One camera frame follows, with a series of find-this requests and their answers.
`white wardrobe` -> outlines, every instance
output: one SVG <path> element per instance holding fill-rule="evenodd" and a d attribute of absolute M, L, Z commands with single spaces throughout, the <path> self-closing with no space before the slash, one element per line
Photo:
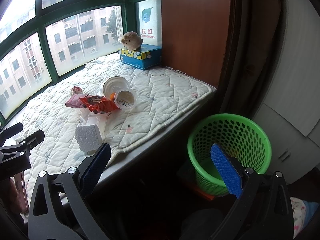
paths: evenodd
<path fill-rule="evenodd" d="M 269 172 L 293 183 L 320 163 L 320 17 L 309 0 L 282 0 L 282 47 L 253 120 L 272 146 Z"/>

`tree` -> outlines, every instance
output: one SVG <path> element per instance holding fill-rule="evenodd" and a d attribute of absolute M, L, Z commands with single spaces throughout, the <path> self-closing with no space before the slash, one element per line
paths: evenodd
<path fill-rule="evenodd" d="M 111 33 L 111 37 L 117 42 L 118 39 L 118 34 L 117 34 L 117 24 L 116 24 L 116 10 L 112 10 L 110 17 L 109 17 L 109 22 L 107 23 L 107 32 Z"/>

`snack wrapper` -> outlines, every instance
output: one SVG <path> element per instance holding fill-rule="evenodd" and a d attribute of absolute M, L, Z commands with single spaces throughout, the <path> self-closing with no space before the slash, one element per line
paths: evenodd
<path fill-rule="evenodd" d="M 69 100 L 66 102 L 66 107 L 71 108 L 82 108 L 83 103 L 79 98 L 83 98 L 88 96 L 88 94 L 74 94 L 69 98 Z"/>
<path fill-rule="evenodd" d="M 106 114 L 119 109 L 114 101 L 101 96 L 87 96 L 79 98 L 81 102 L 95 114 Z"/>
<path fill-rule="evenodd" d="M 81 87 L 73 87 L 71 88 L 71 95 L 75 95 L 75 94 L 82 94 L 82 88 Z"/>

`pink package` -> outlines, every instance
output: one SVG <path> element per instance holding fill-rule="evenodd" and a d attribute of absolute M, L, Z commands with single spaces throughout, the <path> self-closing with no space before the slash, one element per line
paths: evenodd
<path fill-rule="evenodd" d="M 87 97 L 89 94 L 75 94 L 66 102 L 66 107 L 82 108 L 83 103 L 79 98 Z"/>

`metal screw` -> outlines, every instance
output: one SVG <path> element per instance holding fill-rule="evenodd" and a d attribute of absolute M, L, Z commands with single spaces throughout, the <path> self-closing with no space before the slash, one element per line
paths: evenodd
<path fill-rule="evenodd" d="M 39 177 L 44 177 L 45 176 L 45 171 L 39 172 Z"/>
<path fill-rule="evenodd" d="M 68 169 L 68 173 L 73 174 L 73 173 L 76 172 L 76 170 L 77 170 L 76 167 L 71 167 L 71 168 Z"/>
<path fill-rule="evenodd" d="M 277 172 L 276 172 L 276 176 L 277 176 L 278 178 L 281 178 L 281 177 L 282 177 L 282 173 L 279 172 L 279 171 L 277 171 Z"/>
<path fill-rule="evenodd" d="M 247 167 L 245 168 L 245 172 L 248 174 L 252 174 L 253 173 L 253 168 Z"/>

